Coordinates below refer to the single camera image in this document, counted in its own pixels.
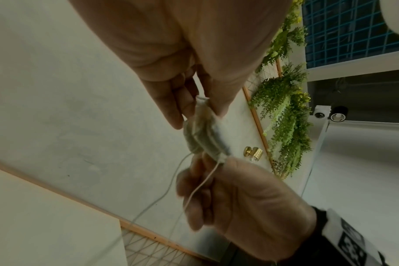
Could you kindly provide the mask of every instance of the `green plant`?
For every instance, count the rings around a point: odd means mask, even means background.
[[[293,68],[292,64],[288,64],[282,70],[283,76],[269,78],[261,83],[249,104],[255,108],[262,107],[261,119],[271,119],[264,135],[270,129],[274,132],[268,141],[268,151],[274,155],[276,148],[279,148],[274,168],[284,178],[300,167],[303,153],[310,150],[307,136],[310,126],[307,103],[310,97],[300,87],[306,79],[306,72],[302,71],[301,65]]]
[[[256,72],[261,72],[262,68],[268,64],[274,64],[277,58],[284,59],[287,57],[288,53],[292,50],[291,42],[297,44],[298,46],[305,46],[305,36],[306,28],[295,27],[292,30],[294,24],[300,23],[302,17],[300,16],[299,8],[303,3],[303,0],[294,0],[287,17],[284,19],[281,28],[276,34],[276,37],[272,41],[267,55],[262,59],[261,64],[256,69]]]

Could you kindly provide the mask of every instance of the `brass fixture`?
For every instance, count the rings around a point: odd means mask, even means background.
[[[247,146],[243,150],[243,156],[245,157],[250,156],[251,162],[259,161],[259,159],[261,159],[262,153],[263,151],[258,147],[254,147],[252,149],[251,147]]]

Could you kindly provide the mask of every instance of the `string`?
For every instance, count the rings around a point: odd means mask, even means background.
[[[157,261],[157,265],[159,265],[160,262],[163,260],[163,258],[166,256],[166,253],[168,252],[168,250],[169,250],[169,248],[170,248],[170,246],[169,246],[170,238],[172,237],[172,234],[173,234],[173,232],[175,231],[176,225],[178,224],[179,220],[181,219],[181,216],[183,215],[183,213],[185,213],[186,208],[188,207],[189,203],[191,202],[192,197],[193,197],[194,194],[195,194],[202,186],[204,186],[204,184],[210,179],[210,177],[212,176],[212,174],[214,174],[214,172],[217,170],[218,165],[221,164],[221,163],[223,163],[223,162],[222,162],[221,157],[220,157],[220,158],[219,158],[219,162],[216,163],[216,166],[214,166],[214,168],[213,168],[213,169],[211,170],[211,172],[207,175],[207,177],[204,179],[204,181],[203,181],[198,187],[196,187],[196,188],[194,189],[194,191],[192,191],[191,195],[189,195],[189,198],[188,198],[188,200],[186,201],[185,206],[183,206],[183,210],[182,210],[181,214],[180,214],[179,217],[177,218],[175,224],[173,225],[172,230],[170,231],[169,237],[167,238],[167,249],[166,249],[166,251],[163,253],[163,255],[160,257],[160,259]]]
[[[105,256],[107,253],[109,253],[110,250],[112,250],[117,244],[119,244],[121,242],[121,239],[126,236],[127,234],[131,233],[131,227],[135,224],[135,222],[143,215],[146,213],[146,211],[148,211],[151,207],[153,207],[157,202],[159,202],[160,200],[162,200],[170,191],[172,184],[173,184],[173,180],[175,179],[176,175],[178,174],[179,168],[181,167],[182,163],[186,160],[186,158],[188,158],[192,153],[189,153],[188,155],[186,155],[181,162],[178,164],[178,167],[176,168],[175,172],[173,173],[172,179],[170,181],[170,184],[166,190],[166,192],[160,196],[158,199],[156,199],[155,201],[153,201],[151,204],[149,204],[145,209],[143,209],[132,221],[130,221],[128,228],[126,228],[126,230],[128,230],[128,233],[126,233],[125,235],[120,235],[119,237],[117,237],[115,239],[115,241],[112,242],[112,244],[110,244],[107,248],[105,248],[101,253],[99,253],[97,256],[94,256],[94,258],[92,258],[91,260],[89,260],[86,265],[87,266],[91,266],[94,265],[95,263],[98,262],[99,259],[101,259],[103,256]],[[135,237],[135,233],[133,234],[132,238],[129,240],[129,243],[131,243],[131,241],[133,240],[133,238]]]

